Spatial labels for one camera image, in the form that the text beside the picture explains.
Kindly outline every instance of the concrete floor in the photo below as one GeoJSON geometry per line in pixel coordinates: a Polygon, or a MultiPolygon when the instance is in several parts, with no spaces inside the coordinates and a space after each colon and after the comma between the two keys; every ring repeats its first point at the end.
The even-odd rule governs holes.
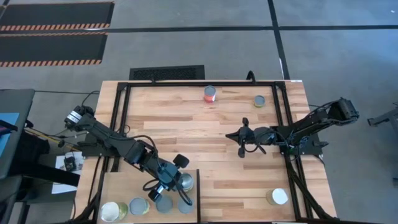
{"type": "MultiPolygon", "coordinates": [[[[60,2],[11,0],[13,3],[60,2]]],[[[398,24],[398,3],[370,0],[276,0],[281,26],[398,24]]],[[[271,25],[266,0],[116,0],[111,27],[271,25]]],[[[301,79],[310,103],[351,99],[360,120],[320,133],[326,172],[337,214],[344,220],[396,223],[397,139],[389,124],[368,126],[366,118],[398,101],[398,30],[282,32],[291,79],[301,79]]],[[[129,68],[203,64],[207,79],[281,79],[271,31],[110,34],[103,63],[93,66],[0,68],[0,88],[99,90],[103,80],[126,80],[129,68]]],[[[48,133],[84,95],[36,93],[29,119],[48,133]]],[[[88,105],[96,106],[97,96],[88,105]]],[[[28,223],[61,222],[72,202],[31,206],[28,223]]]]}

